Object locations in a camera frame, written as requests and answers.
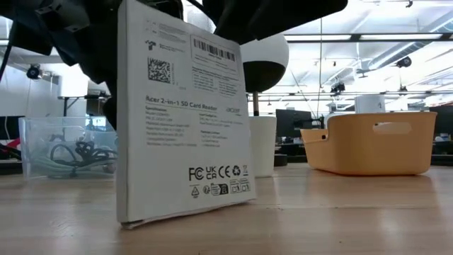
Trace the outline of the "silver ceiling duct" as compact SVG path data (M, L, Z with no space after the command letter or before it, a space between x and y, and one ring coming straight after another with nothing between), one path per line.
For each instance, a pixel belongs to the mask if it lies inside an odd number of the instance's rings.
M183 4L183 20L186 23L191 23L211 33L215 31L216 25L198 7L188 0L181 0L181 2Z

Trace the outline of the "black frame background table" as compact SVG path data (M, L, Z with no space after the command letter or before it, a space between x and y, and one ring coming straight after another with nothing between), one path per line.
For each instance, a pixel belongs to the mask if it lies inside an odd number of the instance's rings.
M88 94L85 96L59 96L59 100L63 100L63 116L68 116L69 109L78 101L94 101L97 105L96 112L90 112L88 115L102 115L101 106L110 98L107 94Z

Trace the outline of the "yellow plastic bin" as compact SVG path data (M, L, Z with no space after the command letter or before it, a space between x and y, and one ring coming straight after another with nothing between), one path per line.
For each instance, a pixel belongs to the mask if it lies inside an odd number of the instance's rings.
M308 164L344 176L409 176L431 164L436 112L336 115L300 131Z

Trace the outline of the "black computer monitor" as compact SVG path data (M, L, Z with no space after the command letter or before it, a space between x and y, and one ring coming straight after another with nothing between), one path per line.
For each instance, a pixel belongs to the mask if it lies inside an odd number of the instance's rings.
M301 129L312 129L309 111L277 109L276 118L278 137L301 137Z

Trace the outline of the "white card reader box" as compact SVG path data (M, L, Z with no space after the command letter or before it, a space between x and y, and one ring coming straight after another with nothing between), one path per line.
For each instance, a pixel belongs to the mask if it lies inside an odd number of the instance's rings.
M256 198L240 47L139 0L117 25L117 220Z

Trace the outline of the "red object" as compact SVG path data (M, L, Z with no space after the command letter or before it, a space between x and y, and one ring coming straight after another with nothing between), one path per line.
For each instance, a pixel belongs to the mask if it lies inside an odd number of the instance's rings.
M21 151L18 149L20 139L11 140L6 144L0 143L0 160L17 159L21 160Z

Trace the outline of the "transparent plastic bin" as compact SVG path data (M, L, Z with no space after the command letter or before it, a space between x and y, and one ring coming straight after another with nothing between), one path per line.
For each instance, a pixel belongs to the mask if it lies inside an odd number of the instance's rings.
M103 116L20 118L24 179L112 179L117 133Z

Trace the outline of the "white and black sphere lamp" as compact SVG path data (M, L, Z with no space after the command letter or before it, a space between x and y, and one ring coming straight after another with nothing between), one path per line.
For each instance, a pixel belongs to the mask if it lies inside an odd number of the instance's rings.
M252 94L253 115L259 116L258 94L274 87L289 64L289 45L282 33L240 46L246 92Z

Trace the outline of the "white square pillar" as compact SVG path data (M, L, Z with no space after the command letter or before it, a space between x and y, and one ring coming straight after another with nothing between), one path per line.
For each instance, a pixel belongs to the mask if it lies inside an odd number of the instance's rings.
M60 77L59 96L79 97L88 92L88 77L84 75L64 75Z

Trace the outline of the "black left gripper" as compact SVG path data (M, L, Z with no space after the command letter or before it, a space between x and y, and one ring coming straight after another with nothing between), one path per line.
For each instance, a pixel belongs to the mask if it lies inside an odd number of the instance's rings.
M78 64L96 83L107 83L103 113L117 129L117 11L119 0L51 0L35 10L65 64Z

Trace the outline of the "black ceiling light rail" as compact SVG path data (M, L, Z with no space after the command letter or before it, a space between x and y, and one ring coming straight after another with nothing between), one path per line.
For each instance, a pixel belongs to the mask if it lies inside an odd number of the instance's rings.
M285 35L289 43L402 43L453 41L453 33L353 33Z

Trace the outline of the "white cylinder column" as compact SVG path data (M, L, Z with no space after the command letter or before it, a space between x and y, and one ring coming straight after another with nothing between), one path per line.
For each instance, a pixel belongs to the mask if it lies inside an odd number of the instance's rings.
M356 113L385 113L384 95L362 95L355 98Z

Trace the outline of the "white plastic bin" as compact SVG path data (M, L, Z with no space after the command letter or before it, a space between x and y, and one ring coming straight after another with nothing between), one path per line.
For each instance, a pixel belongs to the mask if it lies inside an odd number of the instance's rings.
M277 118L251 116L249 121L253 173L256 178L271 177L274 172Z

